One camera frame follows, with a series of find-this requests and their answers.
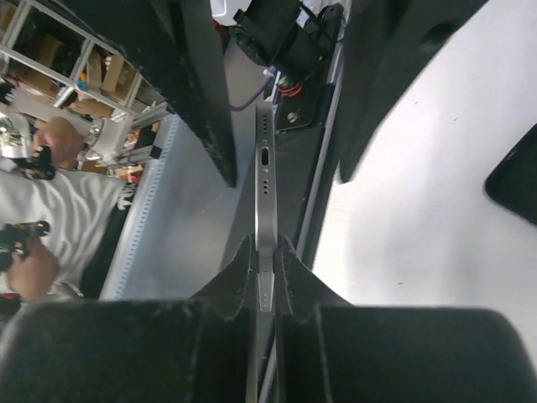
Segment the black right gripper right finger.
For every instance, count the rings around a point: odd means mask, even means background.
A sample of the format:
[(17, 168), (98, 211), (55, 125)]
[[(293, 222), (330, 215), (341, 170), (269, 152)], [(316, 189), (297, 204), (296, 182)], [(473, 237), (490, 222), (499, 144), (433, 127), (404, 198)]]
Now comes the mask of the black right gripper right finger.
[(520, 336), (482, 308), (354, 306), (287, 238), (275, 251), (282, 402), (533, 402)]

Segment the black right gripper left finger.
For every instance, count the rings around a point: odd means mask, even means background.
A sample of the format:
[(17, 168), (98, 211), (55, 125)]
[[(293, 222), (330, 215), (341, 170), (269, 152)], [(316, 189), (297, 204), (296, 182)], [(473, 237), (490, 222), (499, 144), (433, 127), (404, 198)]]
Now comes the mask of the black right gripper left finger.
[(51, 302), (1, 338), (4, 402), (254, 402), (255, 248), (187, 300)]

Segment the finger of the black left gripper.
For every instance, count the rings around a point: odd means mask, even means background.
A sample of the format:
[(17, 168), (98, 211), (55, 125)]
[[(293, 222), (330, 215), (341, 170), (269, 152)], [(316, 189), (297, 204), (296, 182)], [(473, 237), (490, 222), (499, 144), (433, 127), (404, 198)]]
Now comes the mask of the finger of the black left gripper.
[(342, 182), (375, 130), (483, 1), (354, 1), (343, 41), (336, 139)]
[(222, 43), (207, 1), (58, 1), (152, 85), (201, 141), (225, 183), (237, 155)]

